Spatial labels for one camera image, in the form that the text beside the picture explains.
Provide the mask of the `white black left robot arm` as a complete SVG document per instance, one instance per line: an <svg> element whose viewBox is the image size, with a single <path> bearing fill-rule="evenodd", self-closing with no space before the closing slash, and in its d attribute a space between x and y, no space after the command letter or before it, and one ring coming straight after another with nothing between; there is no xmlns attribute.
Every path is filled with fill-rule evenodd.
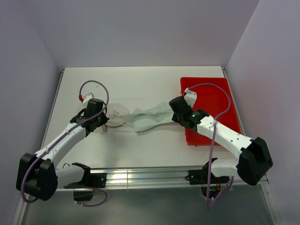
<svg viewBox="0 0 300 225"><path fill-rule="evenodd" d="M57 168L60 161L72 148L109 120L106 116L107 102L92 98L74 116L63 132L47 146L34 154L25 153L19 162L16 189L23 200L29 194L35 200L49 200L58 188L68 185L86 187L91 183L91 168L75 162L65 168Z"/></svg>

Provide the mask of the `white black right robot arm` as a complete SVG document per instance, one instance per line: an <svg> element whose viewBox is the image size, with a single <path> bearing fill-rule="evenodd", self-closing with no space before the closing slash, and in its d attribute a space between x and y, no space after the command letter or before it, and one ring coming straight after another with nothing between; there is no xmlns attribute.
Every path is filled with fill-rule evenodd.
<svg viewBox="0 0 300 225"><path fill-rule="evenodd" d="M203 178L212 183L220 177L240 177L245 183L255 186L273 166L272 158L264 139L244 136L217 122L203 110L193 110L184 97L169 102L173 121L186 129L218 143L235 157L221 160L210 158L203 166Z"/></svg>

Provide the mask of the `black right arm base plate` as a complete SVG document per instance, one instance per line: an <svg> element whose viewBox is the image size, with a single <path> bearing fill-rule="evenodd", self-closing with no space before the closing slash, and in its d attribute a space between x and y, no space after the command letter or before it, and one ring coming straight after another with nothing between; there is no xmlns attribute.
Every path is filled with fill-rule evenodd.
<svg viewBox="0 0 300 225"><path fill-rule="evenodd" d="M208 170L189 170L185 180L188 181L190 185L205 185L208 183ZM226 184L229 180L230 178L228 176L215 177L211 174L210 177L211 184Z"/></svg>

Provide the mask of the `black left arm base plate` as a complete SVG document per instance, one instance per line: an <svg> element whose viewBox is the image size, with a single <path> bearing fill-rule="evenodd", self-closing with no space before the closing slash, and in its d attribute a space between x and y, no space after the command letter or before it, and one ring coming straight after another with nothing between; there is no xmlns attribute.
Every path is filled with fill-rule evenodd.
<svg viewBox="0 0 300 225"><path fill-rule="evenodd" d="M96 197L97 194L103 194L104 196L106 185L106 173L92 173L88 181L83 183L76 183L74 189L83 188L85 190L73 191L73 199L77 202L89 202Z"/></svg>

